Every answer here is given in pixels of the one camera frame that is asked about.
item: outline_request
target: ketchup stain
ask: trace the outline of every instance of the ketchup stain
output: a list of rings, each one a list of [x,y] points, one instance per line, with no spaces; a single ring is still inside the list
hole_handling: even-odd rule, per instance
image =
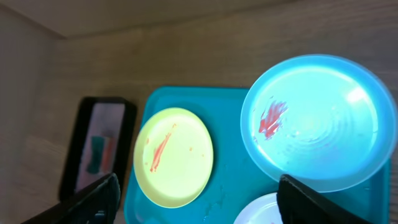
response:
[[[150,167],[150,171],[151,171],[151,172],[153,172],[153,171],[156,172],[157,166],[159,166],[160,157],[162,156],[164,147],[166,146],[167,141],[169,141],[169,138],[170,138],[171,135],[172,135],[171,131],[170,131],[169,133],[167,133],[166,138],[162,141],[162,143],[160,144],[160,146],[159,146],[157,149],[155,149],[154,160],[152,161],[152,165],[151,165],[151,167]]]
[[[287,110],[286,103],[276,103],[273,101],[268,109],[267,116],[264,118],[266,111],[261,115],[259,133],[264,133],[266,139],[270,139],[278,130],[280,122],[278,122],[282,113]]]

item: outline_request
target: wooden table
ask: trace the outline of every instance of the wooden table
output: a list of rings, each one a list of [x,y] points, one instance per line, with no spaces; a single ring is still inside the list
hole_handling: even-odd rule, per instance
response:
[[[314,53],[359,62],[395,94],[398,1],[298,0],[59,41],[37,95],[16,172],[14,203],[10,205],[13,219],[21,222],[57,203],[76,110],[83,96],[122,96],[135,103],[139,110],[135,140],[146,99],[159,86],[249,88],[276,63]],[[390,219],[398,222],[397,154],[392,160]],[[126,184],[131,159],[127,169]],[[123,222],[120,212],[115,223]]]

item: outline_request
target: plate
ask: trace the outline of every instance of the plate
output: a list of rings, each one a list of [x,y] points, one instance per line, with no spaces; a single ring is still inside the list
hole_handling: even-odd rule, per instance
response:
[[[134,172],[155,204],[178,208],[205,188],[213,167],[213,146],[203,122],[181,108],[162,110],[141,129],[134,147]]]
[[[397,110],[369,70],[341,57],[304,55],[270,68],[251,87],[241,134],[274,180],[290,174],[319,192],[368,179],[397,142]]]
[[[264,195],[250,202],[238,217],[234,224],[283,224],[280,217],[276,193]]]

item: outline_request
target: teal tray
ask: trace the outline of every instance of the teal tray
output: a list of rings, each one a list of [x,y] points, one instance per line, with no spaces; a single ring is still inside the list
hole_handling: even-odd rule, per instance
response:
[[[213,141],[213,171],[197,199],[184,207],[169,209],[155,205],[142,193],[132,168],[124,204],[127,223],[233,223],[249,202],[277,191],[278,183],[257,168],[242,142],[239,119],[247,92],[241,88],[173,86],[153,92],[141,126],[156,112],[170,107],[195,113]],[[390,162],[369,180],[324,196],[372,223],[387,223],[389,171]]]

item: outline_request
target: red stain on yellow plate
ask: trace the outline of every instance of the red stain on yellow plate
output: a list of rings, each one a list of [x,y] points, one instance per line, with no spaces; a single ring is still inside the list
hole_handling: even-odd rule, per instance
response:
[[[268,109],[267,116],[264,118],[266,111],[261,115],[260,129],[259,133],[264,133],[266,139],[270,139],[278,130],[280,126],[279,118],[287,110],[285,107],[286,103],[276,103],[275,101],[271,103]]]
[[[171,131],[169,133],[167,133],[165,139],[162,141],[160,146],[157,149],[155,149],[154,160],[152,161],[152,165],[150,167],[151,172],[153,172],[153,171],[156,172],[157,166],[159,166],[159,163],[160,163],[160,157],[162,156],[164,147],[166,146],[167,141],[169,141],[169,138],[171,135],[172,135]]]

